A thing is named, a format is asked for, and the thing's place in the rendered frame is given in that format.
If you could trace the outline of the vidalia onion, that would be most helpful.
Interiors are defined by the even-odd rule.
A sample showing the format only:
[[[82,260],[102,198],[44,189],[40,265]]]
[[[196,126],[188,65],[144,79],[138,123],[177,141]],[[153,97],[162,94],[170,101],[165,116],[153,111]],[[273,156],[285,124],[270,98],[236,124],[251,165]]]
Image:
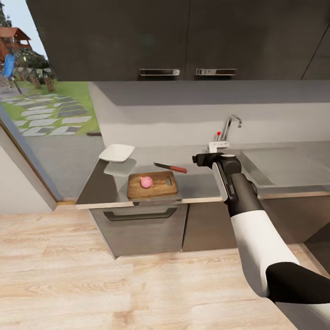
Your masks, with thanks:
[[[153,180],[150,177],[148,177],[148,176],[140,177],[140,179],[141,179],[141,184],[144,188],[152,187]]]

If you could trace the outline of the parer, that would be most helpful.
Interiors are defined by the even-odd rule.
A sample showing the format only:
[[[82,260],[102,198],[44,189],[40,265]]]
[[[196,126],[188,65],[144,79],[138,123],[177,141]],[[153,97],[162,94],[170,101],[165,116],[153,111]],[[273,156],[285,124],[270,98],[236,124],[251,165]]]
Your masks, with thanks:
[[[174,170],[177,170],[177,171],[187,172],[186,169],[183,169],[183,168],[180,168],[180,167],[174,167],[174,166],[169,166],[169,165],[162,165],[162,164],[158,164],[158,163],[155,163],[155,164],[158,165],[158,166],[167,167],[167,168],[174,169]]]

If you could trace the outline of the cutting board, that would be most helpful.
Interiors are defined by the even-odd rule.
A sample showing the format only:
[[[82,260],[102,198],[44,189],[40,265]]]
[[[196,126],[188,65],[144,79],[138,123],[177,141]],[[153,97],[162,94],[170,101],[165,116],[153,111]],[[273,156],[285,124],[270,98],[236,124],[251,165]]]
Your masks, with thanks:
[[[140,177],[150,177],[153,180],[152,187],[144,188]],[[171,186],[167,185],[166,179],[170,179]],[[145,198],[164,195],[173,195],[178,193],[174,173],[172,171],[160,171],[154,173],[138,173],[129,175],[127,197]]]

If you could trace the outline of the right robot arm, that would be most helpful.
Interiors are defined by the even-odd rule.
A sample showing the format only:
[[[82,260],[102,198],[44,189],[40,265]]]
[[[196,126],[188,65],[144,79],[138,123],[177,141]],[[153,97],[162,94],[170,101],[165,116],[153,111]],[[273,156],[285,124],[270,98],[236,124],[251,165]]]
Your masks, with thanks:
[[[258,200],[255,184],[241,173],[240,160],[217,153],[229,146],[227,141],[209,143],[207,154],[192,160],[213,171],[248,284],[273,301],[298,330],[330,330],[330,279],[300,266]]]

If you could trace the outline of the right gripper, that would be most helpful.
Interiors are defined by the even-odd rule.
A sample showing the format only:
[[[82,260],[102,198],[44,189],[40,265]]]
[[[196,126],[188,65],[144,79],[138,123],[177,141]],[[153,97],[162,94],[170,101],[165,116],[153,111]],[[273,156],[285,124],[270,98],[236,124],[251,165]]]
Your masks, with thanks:
[[[197,154],[197,156],[192,156],[192,160],[197,163],[198,167],[208,166],[210,168],[209,161],[215,155],[224,155],[224,153]]]

